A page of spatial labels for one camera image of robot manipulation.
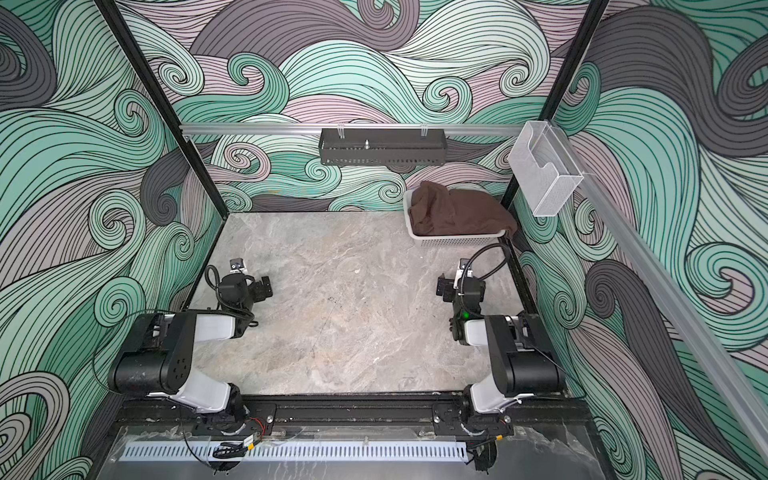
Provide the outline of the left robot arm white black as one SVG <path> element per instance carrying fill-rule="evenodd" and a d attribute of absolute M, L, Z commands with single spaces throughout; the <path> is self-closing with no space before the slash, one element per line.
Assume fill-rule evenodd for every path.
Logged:
<path fill-rule="evenodd" d="M 200 415 L 223 414 L 244 422 L 239 388 L 197 369 L 194 348 L 238 339 L 257 327 L 252 308 L 273 296 L 271 280 L 236 270 L 221 277 L 212 265 L 206 267 L 205 280 L 217 307 L 139 314 L 108 370 L 107 387 L 126 397 L 165 398 Z"/>

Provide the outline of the brown trousers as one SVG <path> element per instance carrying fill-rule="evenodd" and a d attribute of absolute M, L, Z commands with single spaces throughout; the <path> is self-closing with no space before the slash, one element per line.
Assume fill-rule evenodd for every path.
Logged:
<path fill-rule="evenodd" d="M 422 182 L 411 194 L 405 209 L 412 232 L 417 236 L 466 236 L 513 234 L 514 216 L 490 194 L 473 189 L 449 189 Z"/>

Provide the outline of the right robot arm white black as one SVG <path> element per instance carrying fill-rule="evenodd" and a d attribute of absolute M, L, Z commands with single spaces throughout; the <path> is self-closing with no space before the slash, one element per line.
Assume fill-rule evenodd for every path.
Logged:
<path fill-rule="evenodd" d="M 548 337 L 534 329 L 534 317 L 484 315 L 485 282 L 474 277 L 439 276 L 436 295 L 452 305 L 449 329 L 453 340 L 485 347 L 490 373 L 465 389 L 472 414 L 501 413 L 528 399 L 557 397 L 565 390 L 565 374 L 551 355 Z"/>

